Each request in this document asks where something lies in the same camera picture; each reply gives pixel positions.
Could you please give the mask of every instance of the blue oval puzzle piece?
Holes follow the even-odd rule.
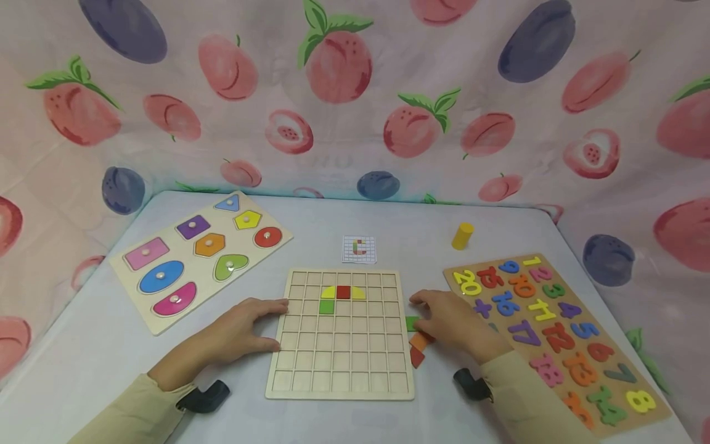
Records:
[[[180,261],[164,262],[146,273],[138,284],[138,290],[151,294],[165,290],[182,276],[185,265]]]

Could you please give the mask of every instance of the purple plum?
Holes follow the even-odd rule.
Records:
[[[168,42],[150,9],[140,0],[79,0],[99,37],[118,54],[138,63],[158,63]]]

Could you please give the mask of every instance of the wooden number puzzle board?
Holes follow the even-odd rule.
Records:
[[[159,335],[292,238],[238,191],[110,262],[148,328]]]
[[[396,271],[292,269],[284,298],[267,398],[414,399]]]
[[[543,255],[458,266],[444,276],[597,437],[670,416]]]

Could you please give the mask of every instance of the plum print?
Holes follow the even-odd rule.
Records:
[[[636,254],[620,239],[595,234],[584,245],[582,263],[589,276],[607,287],[619,287],[631,280]]]
[[[421,94],[398,94],[406,105],[395,109],[385,122],[383,139],[387,149],[402,158],[424,153],[440,132],[446,133],[451,126],[447,112],[456,104],[460,92],[461,88],[445,92],[436,103]]]
[[[459,20],[478,0],[410,0],[412,12],[429,26],[446,26]]]
[[[313,93],[327,103],[352,102],[372,77],[372,56],[357,32],[369,18],[337,14],[328,17],[315,0],[303,0],[310,30],[298,48],[298,67],[306,67]]]
[[[479,199],[484,202],[500,202],[516,194],[523,186],[523,177],[517,174],[504,175],[490,179],[479,191]]]
[[[498,71],[514,83],[541,78],[562,60],[576,28],[567,0],[546,1],[518,26],[498,59]]]
[[[656,140],[687,157],[710,159],[710,76],[686,85],[656,128]]]
[[[104,203],[111,211],[126,216],[141,208],[146,183],[137,172],[112,166],[106,169],[101,192]]]
[[[25,86],[45,90],[47,118],[59,134],[77,145],[97,145],[121,129],[114,110],[121,106],[93,83],[78,55],[69,60],[69,70],[47,71]]]
[[[22,360],[32,340],[32,329],[22,318],[0,316],[0,379]]]
[[[17,242],[22,232],[22,211],[6,198],[0,196],[0,257]]]
[[[277,109],[268,117],[266,140],[286,154],[302,154],[313,147],[313,131],[299,114]]]
[[[710,273],[710,197],[664,212],[653,234],[658,244],[689,269]]]
[[[232,43],[213,34],[203,38],[197,50],[207,83],[225,100],[243,100],[256,91],[259,77],[256,66],[240,45],[239,35]]]
[[[150,9],[140,0],[79,0],[96,34],[118,54],[138,63],[158,63],[168,42]]]
[[[247,161],[228,161],[224,159],[219,172],[229,183],[238,187],[254,188],[261,183],[261,173]]]
[[[399,191],[399,179],[388,171],[371,171],[357,181],[357,192],[366,199],[385,200]]]
[[[502,112],[491,112],[472,121],[461,135],[464,159],[484,157],[505,148],[515,133],[515,119]]]
[[[631,59],[621,51],[602,55],[583,66],[562,93],[562,108],[570,114],[592,109],[614,97],[631,76]]]
[[[562,160],[576,174],[587,179],[603,179],[619,163],[619,136],[610,129],[592,129],[564,149]]]
[[[158,128],[175,138],[193,142],[200,138],[202,125],[186,103],[166,94],[151,94],[143,98],[146,116]]]

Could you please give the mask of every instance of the purple square puzzle piece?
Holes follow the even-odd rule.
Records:
[[[176,230],[185,238],[190,240],[210,227],[204,217],[197,215],[176,226]]]

